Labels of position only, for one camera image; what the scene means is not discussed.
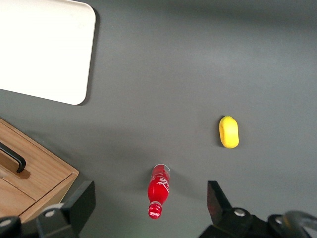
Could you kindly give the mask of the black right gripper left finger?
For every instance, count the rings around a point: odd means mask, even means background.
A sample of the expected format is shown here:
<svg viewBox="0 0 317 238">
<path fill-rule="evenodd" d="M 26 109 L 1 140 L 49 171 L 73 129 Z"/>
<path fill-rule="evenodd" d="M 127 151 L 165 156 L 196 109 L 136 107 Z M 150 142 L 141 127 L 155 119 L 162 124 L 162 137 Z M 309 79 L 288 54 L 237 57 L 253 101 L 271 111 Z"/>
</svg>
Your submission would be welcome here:
<svg viewBox="0 0 317 238">
<path fill-rule="evenodd" d="M 85 181 L 66 202 L 47 207 L 36 218 L 39 237 L 78 238 L 95 206 L 95 183 Z"/>
</svg>

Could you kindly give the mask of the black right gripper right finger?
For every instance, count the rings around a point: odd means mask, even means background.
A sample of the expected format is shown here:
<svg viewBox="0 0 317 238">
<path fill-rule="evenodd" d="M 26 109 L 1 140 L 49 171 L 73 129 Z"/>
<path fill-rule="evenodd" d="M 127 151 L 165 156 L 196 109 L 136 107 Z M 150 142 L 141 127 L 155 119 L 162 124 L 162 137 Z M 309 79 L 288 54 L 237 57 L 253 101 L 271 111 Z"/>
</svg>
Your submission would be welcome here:
<svg viewBox="0 0 317 238">
<path fill-rule="evenodd" d="M 266 238 L 266 222 L 247 210 L 232 207 L 220 185 L 208 181 L 207 208 L 212 224 L 200 235 L 201 238 Z"/>
</svg>

